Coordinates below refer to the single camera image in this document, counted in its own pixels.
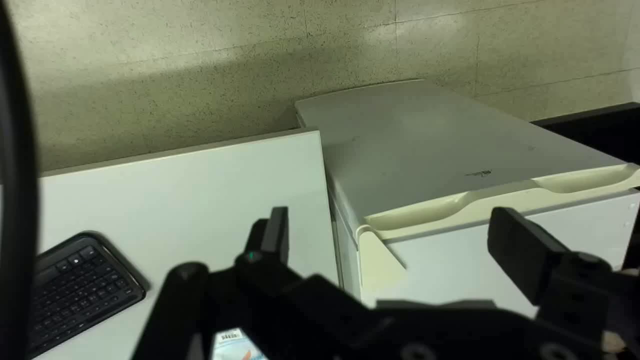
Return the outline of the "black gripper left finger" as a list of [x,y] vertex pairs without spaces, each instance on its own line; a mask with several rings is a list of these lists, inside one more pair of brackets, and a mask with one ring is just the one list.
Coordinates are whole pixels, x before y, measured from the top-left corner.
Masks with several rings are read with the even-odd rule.
[[247,278],[278,280],[288,277],[290,227],[288,208],[275,207],[268,218],[252,225],[234,269]]

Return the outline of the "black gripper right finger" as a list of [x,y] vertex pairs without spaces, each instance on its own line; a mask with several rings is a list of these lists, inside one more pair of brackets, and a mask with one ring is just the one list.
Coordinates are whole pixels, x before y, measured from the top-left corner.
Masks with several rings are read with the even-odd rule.
[[595,320],[607,312],[607,294],[595,288],[612,267],[592,255],[570,251],[540,225],[514,208],[494,208],[487,253],[507,280],[536,307],[543,320]]

